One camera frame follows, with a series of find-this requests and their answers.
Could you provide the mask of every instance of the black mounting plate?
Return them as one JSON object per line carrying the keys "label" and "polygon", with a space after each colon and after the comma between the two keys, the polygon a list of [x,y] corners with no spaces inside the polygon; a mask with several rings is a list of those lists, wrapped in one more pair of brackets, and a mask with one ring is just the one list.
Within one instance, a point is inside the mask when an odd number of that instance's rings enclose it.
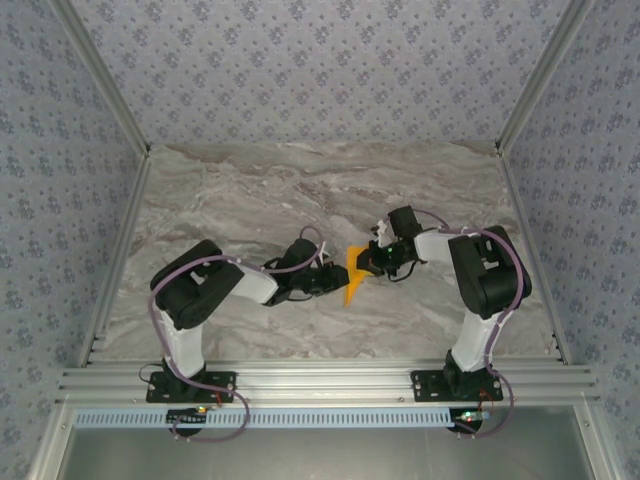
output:
{"label": "black mounting plate", "polygon": [[456,397],[451,392],[442,370],[416,370],[411,372],[413,398],[416,402],[479,402],[487,401],[481,397],[480,391],[484,389],[494,401],[499,402],[504,398],[502,385],[498,382],[498,388],[494,386],[497,381],[491,375],[486,375],[486,380],[478,384],[465,398]]}
{"label": "black mounting plate", "polygon": [[[213,385],[215,387],[236,389],[236,372],[206,372],[202,379],[198,379],[200,383],[205,385]],[[191,398],[186,400],[183,395],[176,395],[174,389],[169,388],[169,377],[165,372],[153,372],[149,378],[149,387],[147,388],[147,403],[199,403],[211,404],[218,403],[217,395],[210,390],[196,389]],[[222,403],[232,403],[234,396],[228,393],[220,393],[220,401]]]}

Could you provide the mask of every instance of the wall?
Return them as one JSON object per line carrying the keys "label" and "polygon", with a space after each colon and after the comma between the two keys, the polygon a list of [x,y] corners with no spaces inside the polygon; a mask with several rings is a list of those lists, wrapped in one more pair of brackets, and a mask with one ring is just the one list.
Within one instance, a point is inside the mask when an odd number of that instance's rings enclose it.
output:
{"label": "wall", "polygon": [[510,158],[565,333],[640,478],[640,6],[600,0]]}
{"label": "wall", "polygon": [[45,0],[4,0],[0,42],[0,478],[22,479],[138,159]]}
{"label": "wall", "polygon": [[151,143],[493,140],[566,0],[74,0]]}

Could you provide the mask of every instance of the wire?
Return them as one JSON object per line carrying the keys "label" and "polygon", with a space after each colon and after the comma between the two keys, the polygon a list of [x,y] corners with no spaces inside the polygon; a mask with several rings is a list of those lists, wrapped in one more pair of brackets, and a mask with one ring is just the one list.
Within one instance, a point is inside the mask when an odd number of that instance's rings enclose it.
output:
{"label": "wire", "polygon": [[411,268],[409,269],[409,273],[407,273],[404,277],[393,279],[393,278],[391,278],[391,274],[389,273],[389,274],[387,274],[387,278],[389,278],[389,280],[392,283],[398,283],[398,282],[401,282],[403,280],[406,280],[413,273],[413,269],[416,268],[417,263],[418,263],[418,260],[414,260],[414,262],[411,264]]}
{"label": "wire", "polygon": [[513,395],[513,388],[511,388],[511,384],[505,378],[505,376],[502,375],[499,371],[494,370],[493,367],[491,366],[491,352],[493,351],[493,346],[498,338],[500,330],[502,329],[502,324],[506,322],[511,312],[513,312],[518,307],[518,305],[520,305],[520,301],[522,300],[522,294],[524,292],[523,267],[522,267],[522,263],[520,262],[520,258],[516,254],[515,250],[511,247],[511,245],[509,245],[502,237],[496,235],[493,232],[490,232],[488,230],[483,230],[483,229],[466,228],[466,227],[455,229],[455,230],[440,229],[440,232],[451,233],[451,234],[464,234],[465,232],[478,233],[480,235],[489,237],[490,239],[498,243],[498,245],[500,245],[502,248],[504,248],[504,250],[511,257],[511,260],[513,261],[513,265],[515,266],[515,269],[516,269],[516,276],[518,278],[518,286],[516,288],[516,294],[513,297],[513,300],[511,301],[509,306],[505,310],[503,310],[503,312],[498,316],[498,320],[496,320],[496,324],[494,325],[493,330],[491,331],[491,335],[489,336],[489,340],[487,340],[487,344],[484,349],[484,366],[487,369],[487,372],[489,372],[489,374],[493,375],[494,377],[498,377],[498,379],[505,385],[505,387],[507,387],[507,392],[509,392],[509,409],[507,411],[507,416],[503,418],[502,421],[498,424],[498,426],[496,426],[493,430],[489,432],[483,432],[483,433],[478,433],[476,430],[469,427],[468,425],[465,425],[464,423],[454,422],[457,426],[459,426],[460,428],[464,428],[475,437],[486,438],[500,432],[504,427],[507,426],[507,424],[511,421],[511,418],[513,417],[513,409],[515,407],[515,396]]}
{"label": "wire", "polygon": [[162,365],[160,365],[159,363],[147,363],[146,365],[143,365],[140,367],[140,370],[138,370],[138,378],[140,380],[142,380],[144,383],[146,383],[147,385],[151,385],[151,379],[149,380],[145,380],[144,378],[142,378],[142,370],[144,370],[147,367],[162,367]]}
{"label": "wire", "polygon": [[[484,388],[480,388],[480,398],[487,397],[491,401],[491,410],[489,411],[489,415],[493,415],[493,397],[489,392],[487,392]],[[482,400],[480,400],[480,404],[478,405],[478,410],[482,410]]]}
{"label": "wire", "polygon": [[442,226],[443,226],[444,228],[449,228],[449,224],[447,223],[447,221],[446,221],[445,219],[443,219],[443,218],[442,218],[441,216],[439,216],[439,215],[436,215],[436,214],[435,214],[435,213],[433,213],[433,212],[430,212],[429,210],[421,210],[421,209],[419,209],[419,208],[414,208],[414,209],[413,209],[413,211],[414,211],[414,212],[418,212],[418,213],[422,213],[423,215],[428,215],[428,216],[430,216],[431,218],[435,218],[436,220],[438,220],[438,221],[442,224]]}
{"label": "wire", "polygon": [[185,441],[197,442],[197,443],[221,443],[221,442],[225,442],[225,441],[228,441],[228,440],[232,440],[232,439],[242,435],[242,433],[247,428],[247,424],[249,423],[249,419],[251,418],[251,411],[250,411],[249,403],[247,402],[247,400],[241,394],[239,394],[237,391],[231,390],[231,389],[228,389],[228,388],[224,388],[224,387],[217,387],[215,385],[207,385],[205,383],[195,382],[195,381],[191,380],[190,378],[186,377],[185,375],[183,375],[182,372],[180,372],[180,370],[178,369],[178,366],[176,365],[175,361],[173,360],[173,358],[171,356],[171,349],[169,348],[169,343],[167,342],[167,339],[166,339],[166,337],[165,337],[165,335],[163,333],[162,327],[160,325],[160,321],[158,320],[158,316],[156,315],[156,310],[154,308],[156,296],[158,295],[158,293],[160,293],[160,291],[164,287],[166,287],[175,278],[177,278],[180,275],[182,275],[183,273],[186,273],[189,270],[192,270],[193,268],[195,268],[197,266],[200,266],[200,265],[203,265],[205,263],[225,261],[225,262],[233,263],[233,264],[236,264],[236,265],[241,264],[246,268],[250,268],[250,269],[258,271],[258,272],[264,272],[264,273],[269,273],[269,274],[272,274],[272,273],[290,273],[290,272],[295,272],[297,270],[300,270],[301,268],[304,268],[307,265],[310,265],[311,263],[313,263],[315,261],[316,258],[318,258],[318,255],[320,255],[320,252],[323,249],[323,243],[324,243],[324,237],[322,236],[322,233],[320,232],[320,230],[318,230],[313,225],[305,226],[300,231],[300,236],[302,236],[306,230],[313,230],[318,235],[320,246],[317,248],[316,252],[309,259],[305,260],[304,262],[302,262],[302,263],[300,263],[298,265],[294,265],[293,267],[280,268],[280,269],[269,269],[269,268],[264,268],[264,267],[259,267],[257,265],[253,265],[252,263],[249,263],[249,262],[244,262],[241,259],[239,259],[237,257],[230,256],[230,255],[212,255],[212,256],[209,256],[209,257],[198,258],[197,260],[194,260],[192,262],[187,263],[186,265],[183,265],[183,266],[177,268],[176,270],[171,272],[169,275],[164,277],[160,282],[158,282],[158,284],[155,286],[155,288],[151,291],[151,295],[149,295],[149,298],[147,299],[147,309],[149,311],[149,316],[151,317],[151,322],[153,323],[153,328],[155,329],[156,334],[158,335],[158,339],[160,340],[160,344],[162,346],[162,350],[163,350],[164,356],[165,356],[165,361],[169,365],[169,368],[171,368],[171,371],[174,373],[174,375],[176,377],[178,377],[180,380],[182,380],[184,383],[186,383],[188,385],[191,385],[193,387],[196,387],[196,388],[199,388],[199,389],[202,389],[202,390],[208,390],[208,391],[214,392],[214,393],[225,393],[227,395],[232,395],[232,396],[236,397],[238,400],[240,400],[240,402],[242,403],[242,405],[244,407],[244,410],[245,410],[244,420],[242,421],[242,424],[236,430],[234,430],[232,433],[230,433],[229,435],[226,435],[226,436],[220,437],[220,438],[183,437],[183,436],[177,434],[177,432],[175,431],[176,429],[174,428],[173,430],[174,430],[174,434],[176,436],[176,440],[185,440]]}

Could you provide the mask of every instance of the aluminum frame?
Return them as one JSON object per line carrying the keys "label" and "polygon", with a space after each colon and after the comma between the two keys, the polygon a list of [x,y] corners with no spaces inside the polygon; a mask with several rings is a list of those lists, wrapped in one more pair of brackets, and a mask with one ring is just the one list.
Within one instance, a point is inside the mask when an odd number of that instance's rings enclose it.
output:
{"label": "aluminum frame", "polygon": [[[251,406],[261,409],[323,407],[355,411],[384,407],[413,411],[420,406],[475,406],[474,402],[414,402],[409,373],[415,369],[440,369],[442,364],[442,360],[244,360],[212,363],[208,368],[237,371],[238,391]],[[138,378],[144,366],[144,362],[102,362],[65,370],[56,407],[29,478],[57,478],[78,410],[142,412],[188,406],[145,403],[147,385]],[[564,365],[550,358],[502,358],[496,359],[495,366],[513,385],[516,408],[573,406],[596,478],[622,478],[615,473],[606,448],[608,439],[601,435],[593,414],[600,397],[590,367]],[[144,375],[153,370],[154,367],[145,369]],[[505,406],[506,401],[496,405]],[[241,412],[242,407],[235,402],[223,408]]]}
{"label": "aluminum frame", "polygon": [[542,97],[553,73],[569,50],[595,0],[570,0],[556,28],[538,57],[533,72],[520,93],[507,121],[498,135],[500,153],[508,153],[519,133],[527,124],[531,112]]}
{"label": "aluminum frame", "polygon": [[140,155],[146,153],[147,142],[144,134],[118,89],[118,85],[109,72],[106,63],[93,44],[91,35],[87,32],[78,12],[69,0],[49,0],[49,4],[67,32],[71,43],[75,46],[87,70],[89,70],[96,86],[102,93],[131,146]]}
{"label": "aluminum frame", "polygon": [[[624,472],[604,420],[595,375],[588,366],[571,365],[558,314],[551,300],[542,265],[526,222],[522,202],[515,188],[508,161],[498,156],[524,243],[533,264],[545,309],[558,343],[554,357],[496,357],[495,366],[513,385],[518,407],[574,407],[582,439],[597,479],[624,479]],[[100,291],[94,310],[91,331],[87,336],[79,364],[87,368],[63,372],[55,397],[56,406],[33,463],[30,479],[54,479],[61,471],[64,454],[78,409],[148,409],[146,384],[138,378],[145,362],[105,361],[101,357],[104,328],[120,283],[132,240],[141,199],[148,178],[150,162],[145,157],[137,174],[108,277]],[[441,369],[442,359],[434,360],[240,360],[216,361],[209,370],[234,370],[239,374],[237,388],[260,408],[365,408],[408,409],[429,407],[470,407],[475,403],[436,402],[416,404],[409,373],[413,370]],[[145,370],[145,375],[154,367]],[[158,409],[178,405],[158,405]],[[225,408],[239,409],[239,404]]]}

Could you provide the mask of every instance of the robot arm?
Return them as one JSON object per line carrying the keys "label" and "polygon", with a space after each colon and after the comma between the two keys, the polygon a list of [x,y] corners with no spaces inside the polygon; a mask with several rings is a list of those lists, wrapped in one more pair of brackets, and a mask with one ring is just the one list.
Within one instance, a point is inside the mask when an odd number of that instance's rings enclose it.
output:
{"label": "robot arm", "polygon": [[[171,280],[156,296],[163,334],[169,347],[163,366],[170,380],[180,385],[179,379],[173,375],[175,372],[168,367],[170,362],[167,357],[171,357],[185,377],[202,377],[205,372],[203,325],[227,296],[273,306],[288,300],[294,290],[318,296],[346,285],[349,281],[347,271],[331,262],[322,263],[318,260],[317,268],[296,267],[311,259],[316,251],[315,244],[298,238],[282,258],[267,262],[265,267],[218,260],[198,265]],[[193,261],[220,255],[222,250],[214,242],[204,240],[160,270],[151,280],[151,289],[154,290],[172,272]],[[275,269],[266,268],[274,264]],[[185,395],[189,391],[189,388],[184,388]]]}
{"label": "robot arm", "polygon": [[[452,391],[463,392],[466,388],[461,384],[471,377],[465,374],[484,369],[485,348],[496,322],[516,296],[518,279],[514,261],[495,239],[487,235],[424,230],[410,206],[390,212],[389,223],[397,241],[388,245],[371,241],[368,247],[355,247],[352,250],[352,257],[357,255],[355,261],[353,258],[347,260],[347,265],[351,266],[350,277],[358,278],[364,272],[374,276],[386,274],[393,279],[398,269],[409,262],[437,261],[454,267],[466,311],[460,337],[447,356],[445,375],[450,378]],[[485,232],[500,237],[515,252],[504,228],[493,226]],[[522,272],[521,298],[525,298],[531,293],[531,279],[524,267]],[[357,284],[348,287],[351,291],[347,300],[356,287]]]}

